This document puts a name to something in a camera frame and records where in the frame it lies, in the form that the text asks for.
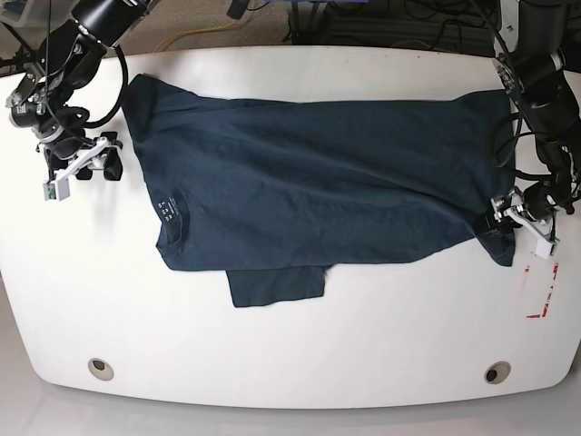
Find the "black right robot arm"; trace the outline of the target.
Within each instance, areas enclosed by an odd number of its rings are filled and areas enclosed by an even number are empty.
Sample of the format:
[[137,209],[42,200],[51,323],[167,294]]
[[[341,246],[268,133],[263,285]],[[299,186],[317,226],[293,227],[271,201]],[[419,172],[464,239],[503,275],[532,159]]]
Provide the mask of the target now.
[[[108,180],[123,173],[119,158],[122,143],[113,132],[91,139],[89,130],[108,124],[121,109],[129,85],[129,73],[120,42],[155,7],[154,1],[80,1],[71,16],[57,28],[46,28],[40,47],[32,52],[32,65],[9,95],[6,106],[11,122],[31,129],[38,138],[50,180],[69,168],[80,153],[96,150],[94,159],[85,157],[73,174],[88,180],[102,170]],[[122,85],[113,107],[92,120],[89,110],[68,105],[74,91],[87,86],[96,76],[109,51],[114,51],[122,72]]]

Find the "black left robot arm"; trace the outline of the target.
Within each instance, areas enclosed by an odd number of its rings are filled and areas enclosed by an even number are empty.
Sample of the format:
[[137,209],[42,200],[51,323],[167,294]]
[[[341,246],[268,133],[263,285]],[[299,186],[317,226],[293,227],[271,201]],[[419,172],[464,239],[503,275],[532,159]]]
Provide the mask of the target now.
[[191,234],[294,242],[509,234],[573,212],[579,107],[545,54],[450,101],[202,97],[139,74],[123,116],[154,203]]

